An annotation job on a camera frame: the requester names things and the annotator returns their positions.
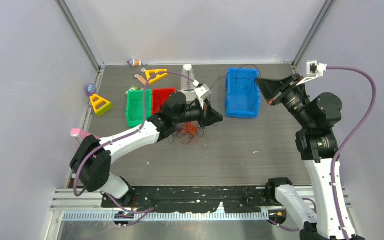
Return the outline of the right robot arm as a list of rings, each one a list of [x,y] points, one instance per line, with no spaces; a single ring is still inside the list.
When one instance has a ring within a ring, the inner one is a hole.
[[[285,208],[302,240],[359,239],[342,191],[340,162],[335,158],[339,144],[333,128],[342,118],[342,101],[330,92],[310,100],[298,74],[284,79],[258,77],[255,83],[269,105],[283,105],[300,124],[295,144],[314,195],[314,204],[309,206],[288,178],[277,177],[266,183],[267,202]]]

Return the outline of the green plastic bin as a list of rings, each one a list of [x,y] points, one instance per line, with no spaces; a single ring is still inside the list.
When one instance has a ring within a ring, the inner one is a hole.
[[[127,93],[126,122],[128,127],[139,126],[144,119],[143,90],[134,90]],[[146,119],[152,115],[152,90],[145,91],[145,115]]]

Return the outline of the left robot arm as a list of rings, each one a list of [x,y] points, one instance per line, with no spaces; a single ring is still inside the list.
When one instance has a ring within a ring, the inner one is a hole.
[[[133,193],[121,176],[111,173],[115,161],[141,147],[168,138],[177,131],[179,124],[197,122],[201,127],[208,127],[223,119],[208,99],[203,103],[195,99],[188,104],[183,93],[174,92],[160,111],[141,125],[109,137],[85,137],[69,164],[75,173],[74,195],[79,197],[85,191],[99,191],[111,195],[121,207],[128,207],[133,202]]]

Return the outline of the red plastic bin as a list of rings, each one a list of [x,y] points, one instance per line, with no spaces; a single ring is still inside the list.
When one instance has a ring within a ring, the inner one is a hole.
[[[164,105],[169,96],[176,91],[175,87],[168,88],[154,88],[151,90],[152,99],[151,99],[151,113],[154,115],[161,110],[161,107]]]

